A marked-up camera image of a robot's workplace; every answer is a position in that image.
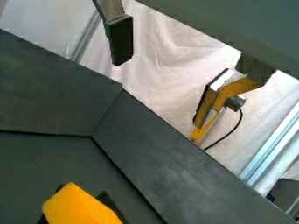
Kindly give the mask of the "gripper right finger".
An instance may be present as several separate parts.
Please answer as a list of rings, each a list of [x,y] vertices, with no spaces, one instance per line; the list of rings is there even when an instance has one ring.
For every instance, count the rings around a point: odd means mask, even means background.
[[[228,105],[228,98],[261,88],[275,71],[269,65],[241,53],[235,68],[225,68],[205,85],[192,118],[193,126],[201,129]]]

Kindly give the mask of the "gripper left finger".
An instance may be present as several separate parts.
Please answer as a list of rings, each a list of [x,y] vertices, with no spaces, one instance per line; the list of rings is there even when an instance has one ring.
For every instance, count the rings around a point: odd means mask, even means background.
[[[114,66],[122,65],[133,56],[133,18],[125,14],[121,0],[92,0],[102,19]]]

